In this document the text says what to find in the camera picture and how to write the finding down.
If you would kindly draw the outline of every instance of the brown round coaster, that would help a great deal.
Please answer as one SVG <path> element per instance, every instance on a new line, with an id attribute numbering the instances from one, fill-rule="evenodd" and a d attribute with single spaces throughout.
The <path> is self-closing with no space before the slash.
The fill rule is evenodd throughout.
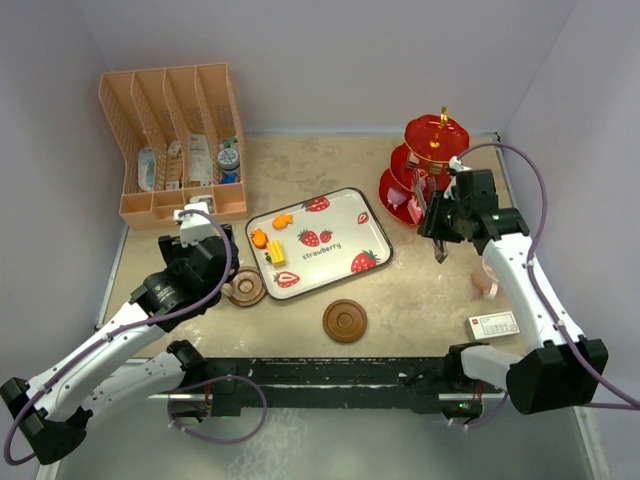
<path id="1" fill-rule="evenodd" d="M 367 312 L 353 300 L 336 300 L 324 311 L 323 325 L 336 342 L 352 343 L 367 329 Z"/>
<path id="2" fill-rule="evenodd" d="M 257 268 L 242 267 L 231 282 L 231 303 L 237 307 L 250 307 L 264 298 L 266 290 Z"/>

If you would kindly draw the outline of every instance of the orange toy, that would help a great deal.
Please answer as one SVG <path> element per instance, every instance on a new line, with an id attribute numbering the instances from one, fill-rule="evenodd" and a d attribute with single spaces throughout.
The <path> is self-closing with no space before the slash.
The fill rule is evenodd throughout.
<path id="1" fill-rule="evenodd" d="M 293 215 L 291 215 L 290 213 L 283 213 L 282 215 L 278 215 L 273 219 L 272 225 L 276 230 L 282 230 L 284 228 L 287 228 L 287 225 L 292 223 Z"/>
<path id="2" fill-rule="evenodd" d="M 256 246 L 256 248 L 266 248 L 267 243 L 269 243 L 267 234 L 259 228 L 256 228 L 253 232 L 251 232 L 251 241 Z"/>

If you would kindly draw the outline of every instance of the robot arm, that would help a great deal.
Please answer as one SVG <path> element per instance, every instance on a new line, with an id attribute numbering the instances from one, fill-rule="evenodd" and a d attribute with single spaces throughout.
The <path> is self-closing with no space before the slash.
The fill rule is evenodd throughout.
<path id="1" fill-rule="evenodd" d="M 509 393 L 520 413 L 582 405 L 593 398 L 597 381 L 578 363 L 557 330 L 529 278 L 533 269 L 542 293 L 561 316 L 567 333 L 591 365 L 602 373 L 608 359 L 601 340 L 587 340 L 556 296 L 537 258 L 527 262 L 529 229 L 515 208 L 499 208 L 493 174 L 471 170 L 454 157 L 446 192 L 432 194 L 418 234 L 433 239 L 436 259 L 448 255 L 445 242 L 472 242 L 496 272 L 511 301 L 527 345 L 525 357 L 471 343 L 450 348 L 447 374 L 478 379 Z"/>
<path id="2" fill-rule="evenodd" d="M 205 203 L 189 207 L 209 212 Z M 206 361 L 189 342 L 173 342 L 167 352 L 144 364 L 116 370 L 142 347 L 220 300 L 220 293 L 205 298 L 224 276 L 225 241 L 213 235 L 208 221 L 204 225 L 194 217 L 199 215 L 183 217 L 180 237 L 158 239 L 167 268 L 149 275 L 102 329 L 40 375 L 28 381 L 12 378 L 0 387 L 0 396 L 14 418 L 21 416 L 20 430 L 43 465 L 68 455 L 84 440 L 87 429 L 112 414 L 149 395 L 181 386 L 186 376 L 191 380 L 203 373 Z M 231 247 L 230 275 L 226 279 L 230 281 L 239 267 L 238 249 L 230 232 L 224 233 Z M 178 313 L 199 301 L 205 303 Z M 175 318 L 144 324 L 167 314 Z M 63 367 L 69 370 L 50 385 Z"/>

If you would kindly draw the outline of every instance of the white tray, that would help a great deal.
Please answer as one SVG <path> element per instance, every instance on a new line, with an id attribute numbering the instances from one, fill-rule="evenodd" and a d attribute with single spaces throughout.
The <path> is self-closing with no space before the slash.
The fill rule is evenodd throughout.
<path id="1" fill-rule="evenodd" d="M 293 224 L 276 230 L 272 226 L 273 219 L 283 213 L 293 215 Z M 257 228 L 267 234 L 269 241 L 280 241 L 287 261 L 284 266 L 275 268 L 265 258 L 267 249 L 253 245 L 251 232 Z M 313 235 L 305 238 L 307 244 L 302 243 L 298 237 L 303 230 L 315 233 L 319 245 L 307 245 L 315 244 Z M 330 239 L 321 235 L 325 230 L 332 232 Z M 254 217 L 247 223 L 246 233 L 267 293 L 276 300 L 293 298 L 375 269 L 393 257 L 393 247 L 378 219 L 363 193 L 355 188 L 338 190 Z"/>

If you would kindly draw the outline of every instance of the red tiered stand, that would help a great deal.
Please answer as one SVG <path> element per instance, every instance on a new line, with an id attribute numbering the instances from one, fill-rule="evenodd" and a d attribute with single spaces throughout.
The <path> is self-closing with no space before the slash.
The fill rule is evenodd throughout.
<path id="1" fill-rule="evenodd" d="M 446 190 L 451 181 L 447 172 L 449 160 L 469 148 L 469 133 L 455 120 L 449 118 L 447 107 L 442 108 L 440 115 L 423 115 L 407 124 L 404 131 L 404 143 L 391 153 L 391 165 L 380 177 L 378 196 L 385 208 L 396 219 L 409 225 L 415 222 L 409 215 L 407 205 L 414 196 L 411 189 L 414 168 L 419 168 L 433 178 L 436 189 Z M 424 191 L 428 202 L 431 197 L 429 185 Z M 407 197 L 407 201 L 393 208 L 387 201 L 389 188 L 395 188 Z"/>

